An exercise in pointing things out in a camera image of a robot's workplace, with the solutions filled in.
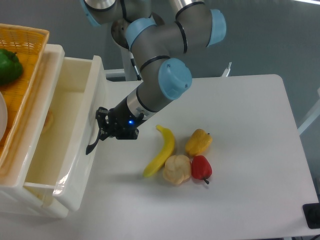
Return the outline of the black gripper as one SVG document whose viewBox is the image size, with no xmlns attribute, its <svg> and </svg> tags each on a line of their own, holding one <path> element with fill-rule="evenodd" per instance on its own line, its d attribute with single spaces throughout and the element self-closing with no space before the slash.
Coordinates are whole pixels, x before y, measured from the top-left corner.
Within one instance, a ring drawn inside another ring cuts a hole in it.
<svg viewBox="0 0 320 240">
<path fill-rule="evenodd" d="M 113 137 L 117 140 L 136 140 L 139 135 L 138 127 L 148 120 L 149 113 L 138 96 L 127 96 L 110 110 L 100 106 L 95 113 L 99 140 Z"/>
</svg>

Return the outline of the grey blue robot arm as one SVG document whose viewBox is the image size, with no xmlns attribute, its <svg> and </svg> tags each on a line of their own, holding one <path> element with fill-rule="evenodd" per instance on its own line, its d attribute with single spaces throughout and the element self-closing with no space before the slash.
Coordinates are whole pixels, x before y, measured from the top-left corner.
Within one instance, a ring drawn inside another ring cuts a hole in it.
<svg viewBox="0 0 320 240">
<path fill-rule="evenodd" d="M 138 127 L 178 99 L 192 84 L 180 55 L 208 48 L 226 36 L 226 20 L 202 0 L 173 0 L 175 21 L 159 25 L 149 0 L 83 0 L 82 8 L 94 26 L 123 21 L 127 48 L 142 83 L 116 107 L 96 112 L 97 139 L 136 139 Z"/>
</svg>

